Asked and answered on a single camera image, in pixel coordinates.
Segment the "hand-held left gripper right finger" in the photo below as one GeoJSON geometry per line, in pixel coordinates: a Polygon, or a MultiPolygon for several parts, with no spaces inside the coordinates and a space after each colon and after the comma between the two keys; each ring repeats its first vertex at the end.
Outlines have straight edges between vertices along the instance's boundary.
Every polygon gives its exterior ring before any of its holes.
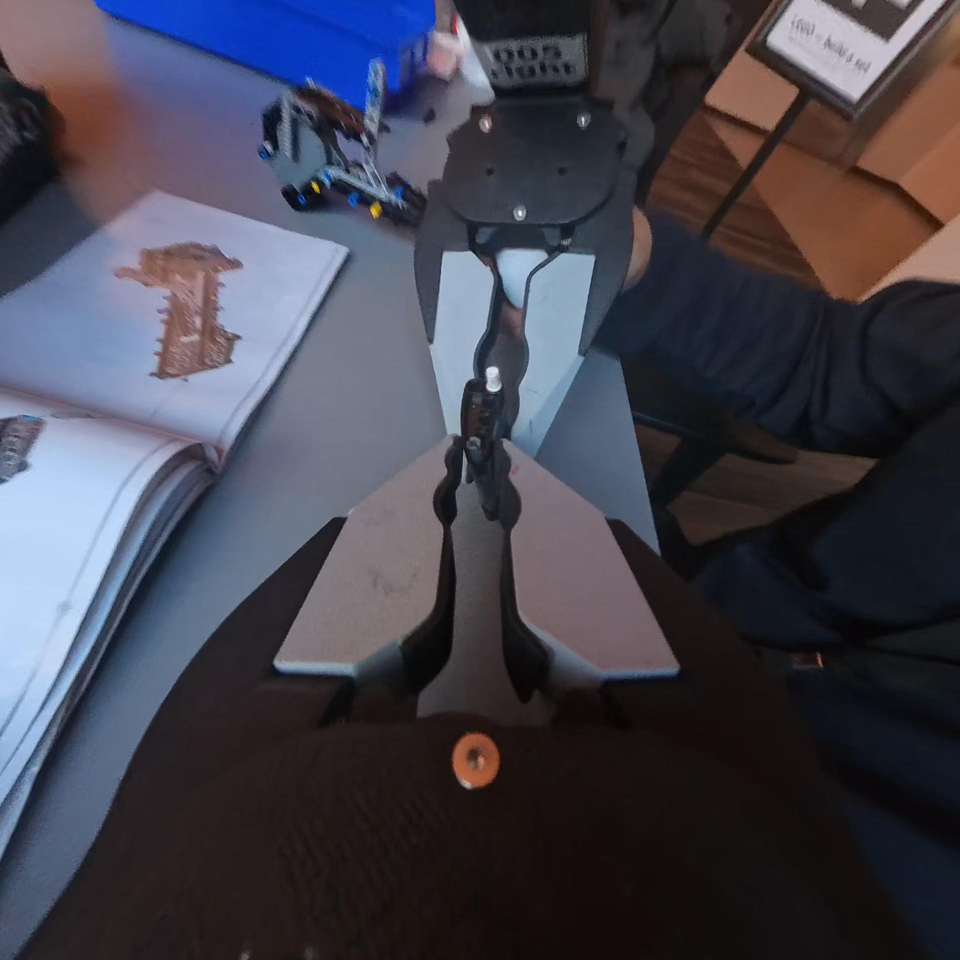
{"type": "Polygon", "coordinates": [[[495,466],[502,648],[518,698],[677,677],[678,659],[606,515],[509,440],[495,466]]]}

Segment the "blue plastic bin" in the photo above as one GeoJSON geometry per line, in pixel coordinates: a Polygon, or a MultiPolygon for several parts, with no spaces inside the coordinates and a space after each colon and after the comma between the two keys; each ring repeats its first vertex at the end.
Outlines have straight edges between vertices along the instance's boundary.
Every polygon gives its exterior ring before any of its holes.
{"type": "Polygon", "coordinates": [[[426,63],[433,1],[97,1],[103,13],[234,64],[298,84],[306,78],[350,102],[367,91],[369,63],[390,94],[426,63]]]}

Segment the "person's dark clothed body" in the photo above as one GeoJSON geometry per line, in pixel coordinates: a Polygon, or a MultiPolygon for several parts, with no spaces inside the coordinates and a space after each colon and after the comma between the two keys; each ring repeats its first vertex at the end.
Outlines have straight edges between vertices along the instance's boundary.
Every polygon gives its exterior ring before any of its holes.
{"type": "Polygon", "coordinates": [[[855,486],[696,550],[691,583],[783,668],[864,856],[932,958],[958,958],[959,415],[855,486]]]}

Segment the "person's right forearm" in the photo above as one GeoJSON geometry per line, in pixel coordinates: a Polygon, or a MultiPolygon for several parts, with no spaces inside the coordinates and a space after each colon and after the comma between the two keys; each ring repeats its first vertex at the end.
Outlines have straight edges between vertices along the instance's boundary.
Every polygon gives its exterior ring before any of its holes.
{"type": "Polygon", "coordinates": [[[618,294],[601,347],[804,450],[885,457],[958,403],[958,285],[906,280],[849,301],[645,215],[650,264],[618,294]]]}

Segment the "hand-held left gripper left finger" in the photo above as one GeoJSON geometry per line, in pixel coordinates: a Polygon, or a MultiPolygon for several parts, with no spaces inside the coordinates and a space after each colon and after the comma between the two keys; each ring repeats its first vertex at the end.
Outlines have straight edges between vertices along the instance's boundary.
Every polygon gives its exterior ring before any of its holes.
{"type": "Polygon", "coordinates": [[[343,519],[272,666],[418,695],[452,647],[460,440],[449,435],[343,519]]]}

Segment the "framed sign on stand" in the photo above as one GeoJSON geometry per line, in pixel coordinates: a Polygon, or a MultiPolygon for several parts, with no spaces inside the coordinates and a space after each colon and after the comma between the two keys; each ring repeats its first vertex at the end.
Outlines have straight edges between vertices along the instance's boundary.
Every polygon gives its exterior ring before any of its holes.
{"type": "Polygon", "coordinates": [[[866,137],[946,50],[957,1],[776,2],[746,55],[796,94],[702,229],[711,237],[812,103],[866,137]]]}

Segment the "lego instruction booklet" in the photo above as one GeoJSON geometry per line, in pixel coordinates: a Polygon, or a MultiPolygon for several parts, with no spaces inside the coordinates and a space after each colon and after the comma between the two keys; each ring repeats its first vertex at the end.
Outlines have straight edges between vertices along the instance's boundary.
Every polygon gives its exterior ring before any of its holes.
{"type": "Polygon", "coordinates": [[[1,851],[347,246],[162,192],[2,294],[1,851]]]}

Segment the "dark object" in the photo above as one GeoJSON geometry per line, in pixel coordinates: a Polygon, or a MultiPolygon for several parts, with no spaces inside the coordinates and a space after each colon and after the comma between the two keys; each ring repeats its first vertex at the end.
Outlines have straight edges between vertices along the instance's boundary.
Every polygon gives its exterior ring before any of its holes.
{"type": "Polygon", "coordinates": [[[1,224],[59,174],[64,118],[46,90],[1,56],[1,224]]]}

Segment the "lego truck model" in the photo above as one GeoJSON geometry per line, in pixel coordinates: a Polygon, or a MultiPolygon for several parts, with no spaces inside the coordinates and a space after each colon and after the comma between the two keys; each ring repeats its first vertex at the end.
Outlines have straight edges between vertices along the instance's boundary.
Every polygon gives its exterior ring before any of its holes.
{"type": "Polygon", "coordinates": [[[386,80],[386,66],[376,57],[368,64],[363,109],[309,79],[284,89],[263,110],[258,154],[292,210],[320,210],[337,194],[374,220],[419,227],[426,194],[378,165],[379,142],[391,130],[384,118],[386,80]]]}

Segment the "person's right hand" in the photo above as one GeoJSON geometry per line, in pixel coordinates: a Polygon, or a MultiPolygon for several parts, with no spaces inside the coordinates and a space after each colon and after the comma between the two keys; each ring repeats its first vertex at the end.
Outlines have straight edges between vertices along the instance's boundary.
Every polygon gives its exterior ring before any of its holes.
{"type": "Polygon", "coordinates": [[[632,243],[623,291],[632,288],[643,278],[649,267],[653,249],[653,233],[648,218],[638,207],[634,207],[630,213],[632,243]]]}

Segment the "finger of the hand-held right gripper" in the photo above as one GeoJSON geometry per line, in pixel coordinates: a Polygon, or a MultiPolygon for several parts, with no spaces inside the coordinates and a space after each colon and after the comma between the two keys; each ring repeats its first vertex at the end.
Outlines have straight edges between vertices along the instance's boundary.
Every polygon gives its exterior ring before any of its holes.
{"type": "Polygon", "coordinates": [[[507,351],[504,383],[510,440],[535,458],[583,363],[582,331],[593,254],[504,251],[504,293],[522,310],[522,331],[507,351]]]}
{"type": "Polygon", "coordinates": [[[491,267],[474,252],[443,254],[431,361],[447,435],[461,431],[463,391],[478,376],[477,355],[489,332],[497,285],[491,267]]]}

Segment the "cardboard box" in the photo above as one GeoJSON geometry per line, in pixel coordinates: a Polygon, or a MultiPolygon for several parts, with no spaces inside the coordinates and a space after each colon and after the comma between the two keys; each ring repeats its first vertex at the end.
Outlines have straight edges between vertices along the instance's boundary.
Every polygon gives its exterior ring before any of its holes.
{"type": "MultiPolygon", "coordinates": [[[[788,80],[737,53],[705,98],[714,132],[746,166],[797,94],[788,80]]],[[[775,148],[772,165],[805,175],[851,174],[893,191],[945,224],[959,210],[959,57],[898,81],[856,121],[810,102],[775,148]]]]}
{"type": "Polygon", "coordinates": [[[959,284],[958,215],[876,282],[861,297],[861,301],[864,302],[893,284],[906,281],[959,284]]]}

